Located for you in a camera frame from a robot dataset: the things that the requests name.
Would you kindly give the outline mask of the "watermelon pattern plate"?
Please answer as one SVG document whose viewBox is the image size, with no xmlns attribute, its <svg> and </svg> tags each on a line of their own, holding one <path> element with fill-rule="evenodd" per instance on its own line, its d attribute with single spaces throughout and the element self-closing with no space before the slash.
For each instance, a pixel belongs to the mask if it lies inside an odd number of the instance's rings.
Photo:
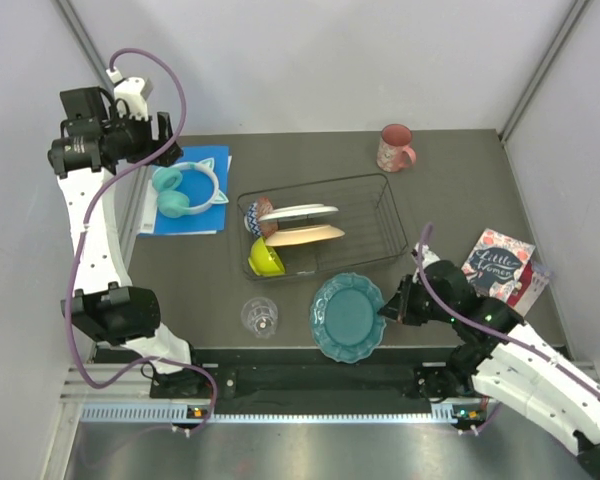
<svg viewBox="0 0 600 480">
<path fill-rule="evenodd" d="M 305 204 L 276 208 L 259 217 L 262 222 L 287 221 L 304 217 L 320 217 L 337 213 L 339 208 L 324 204 Z"/>
</svg>

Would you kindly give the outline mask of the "lime green bowl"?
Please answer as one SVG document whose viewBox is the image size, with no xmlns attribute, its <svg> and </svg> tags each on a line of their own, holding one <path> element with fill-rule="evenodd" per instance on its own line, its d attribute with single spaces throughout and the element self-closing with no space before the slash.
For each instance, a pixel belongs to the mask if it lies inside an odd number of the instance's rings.
<svg viewBox="0 0 600 480">
<path fill-rule="evenodd" d="M 264 237 L 258 238 L 252 244 L 247 261 L 257 276 L 272 277 L 286 273 L 282 260 L 273 248 L 266 245 Z"/>
</svg>

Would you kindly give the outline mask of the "peach bird plate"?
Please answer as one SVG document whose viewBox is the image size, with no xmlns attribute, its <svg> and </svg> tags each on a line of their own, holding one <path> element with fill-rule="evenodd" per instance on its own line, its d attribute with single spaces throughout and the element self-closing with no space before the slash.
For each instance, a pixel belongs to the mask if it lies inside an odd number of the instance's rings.
<svg viewBox="0 0 600 480">
<path fill-rule="evenodd" d="M 269 247 L 304 245 L 314 242 L 341 238 L 345 232 L 328 224 L 311 225 L 278 230 L 265 240 Z"/>
</svg>

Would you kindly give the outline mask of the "teal scalloped plate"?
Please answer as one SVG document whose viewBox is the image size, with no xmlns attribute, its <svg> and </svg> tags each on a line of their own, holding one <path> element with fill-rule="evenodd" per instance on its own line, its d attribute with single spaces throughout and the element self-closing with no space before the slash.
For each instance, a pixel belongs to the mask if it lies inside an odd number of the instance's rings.
<svg viewBox="0 0 600 480">
<path fill-rule="evenodd" d="M 329 359 L 355 364 L 371 356 L 384 336 L 385 304 L 380 289 L 366 276 L 341 273 L 314 295 L 309 310 L 312 339 Z"/>
</svg>

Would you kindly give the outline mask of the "orange blue patterned bowl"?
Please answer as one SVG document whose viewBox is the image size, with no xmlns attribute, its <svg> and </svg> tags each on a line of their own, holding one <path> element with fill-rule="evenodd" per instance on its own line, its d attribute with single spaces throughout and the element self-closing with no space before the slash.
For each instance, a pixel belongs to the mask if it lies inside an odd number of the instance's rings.
<svg viewBox="0 0 600 480">
<path fill-rule="evenodd" d="M 254 236 L 269 238 L 279 230 L 276 220 L 264 220 L 263 217 L 272 213 L 274 206 L 268 197 L 259 197 L 247 209 L 243 218 L 246 230 Z"/>
</svg>

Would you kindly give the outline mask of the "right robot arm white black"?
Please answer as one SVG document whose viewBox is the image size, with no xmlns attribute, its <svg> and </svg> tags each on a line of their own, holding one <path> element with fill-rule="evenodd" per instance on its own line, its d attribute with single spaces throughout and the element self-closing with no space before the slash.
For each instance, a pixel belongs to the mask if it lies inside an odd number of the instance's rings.
<svg viewBox="0 0 600 480">
<path fill-rule="evenodd" d="M 478 294 L 459 267 L 426 262 L 401 279 L 378 312 L 409 326 L 439 321 L 461 339 L 444 369 L 425 380 L 423 396 L 494 399 L 550 434 L 600 479 L 600 383 L 505 302 Z"/>
</svg>

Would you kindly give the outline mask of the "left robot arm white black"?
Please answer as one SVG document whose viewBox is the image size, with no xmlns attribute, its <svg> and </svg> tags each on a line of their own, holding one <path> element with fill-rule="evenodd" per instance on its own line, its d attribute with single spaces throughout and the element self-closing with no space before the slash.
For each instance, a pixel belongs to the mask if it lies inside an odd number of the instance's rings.
<svg viewBox="0 0 600 480">
<path fill-rule="evenodd" d="M 48 160 L 69 214 L 77 266 L 71 270 L 70 300 L 61 310 L 72 330 L 95 342 L 120 346 L 153 368 L 155 397 L 192 397 L 206 387 L 191 345 L 162 322 L 155 293 L 135 287 L 125 267 L 115 215 L 119 161 L 136 164 L 154 151 L 156 163 L 172 165 L 182 154 L 168 113 L 152 126 L 147 100 L 152 87 L 139 77 L 118 80 L 114 91 L 85 87 L 63 91 L 66 118 Z"/>
</svg>

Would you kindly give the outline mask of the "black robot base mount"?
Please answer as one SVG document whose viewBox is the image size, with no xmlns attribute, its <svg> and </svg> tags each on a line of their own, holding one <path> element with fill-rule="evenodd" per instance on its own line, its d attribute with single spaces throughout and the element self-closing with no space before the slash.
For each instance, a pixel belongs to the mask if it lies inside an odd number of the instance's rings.
<svg viewBox="0 0 600 480">
<path fill-rule="evenodd" d="M 182 372 L 165 384 L 144 367 L 156 399 L 206 400 L 218 387 L 216 413 L 426 413 L 436 403 L 479 407 L 482 395 L 447 370 L 452 347 L 380 347 L 355 364 L 317 348 L 199 349 L 194 359 L 213 377 Z"/>
</svg>

